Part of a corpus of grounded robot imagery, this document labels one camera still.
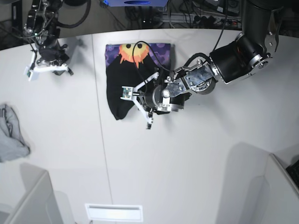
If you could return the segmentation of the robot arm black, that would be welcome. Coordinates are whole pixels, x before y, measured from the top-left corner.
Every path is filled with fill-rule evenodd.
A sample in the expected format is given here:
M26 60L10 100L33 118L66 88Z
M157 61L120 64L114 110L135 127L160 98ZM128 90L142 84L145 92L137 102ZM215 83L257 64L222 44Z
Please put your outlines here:
M149 114L184 108L191 92L211 93L218 80L228 84L268 65L279 43L281 0L247 0L242 10L242 31L234 41L209 55L196 53L167 77L158 76L138 102Z
M74 24L64 24L58 21L58 13L63 4L81 6L86 4L83 16ZM24 74L29 80L34 80L39 74L52 72L57 76L73 71L68 66L70 57L66 54L67 44L60 45L58 39L61 28L76 28L89 15L92 2L90 0L34 0L28 12L24 34L27 40L33 41L33 55L30 65Z

